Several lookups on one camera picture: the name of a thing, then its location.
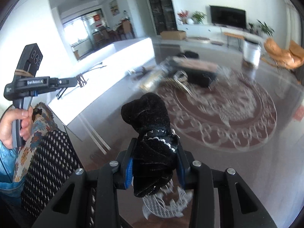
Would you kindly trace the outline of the light blue sleeve forearm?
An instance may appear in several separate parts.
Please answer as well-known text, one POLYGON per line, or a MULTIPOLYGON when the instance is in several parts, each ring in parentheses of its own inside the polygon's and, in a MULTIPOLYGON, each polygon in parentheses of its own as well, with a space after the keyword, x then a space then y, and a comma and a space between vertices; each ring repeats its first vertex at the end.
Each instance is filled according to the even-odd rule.
POLYGON ((1 194, 12 198, 21 196, 24 183, 13 181, 17 155, 16 149, 8 149, 1 142, 1 194))

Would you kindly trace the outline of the person's left hand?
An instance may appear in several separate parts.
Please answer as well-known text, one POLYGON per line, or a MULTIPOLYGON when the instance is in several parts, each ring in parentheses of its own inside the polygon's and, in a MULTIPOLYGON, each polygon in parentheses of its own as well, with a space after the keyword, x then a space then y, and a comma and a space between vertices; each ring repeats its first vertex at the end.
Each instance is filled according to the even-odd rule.
POLYGON ((15 120, 21 120, 20 136, 23 140, 27 141, 30 138, 33 125, 32 114, 32 107, 29 110, 10 108, 3 114, 1 120, 1 142, 6 148, 13 148, 12 123, 15 120))

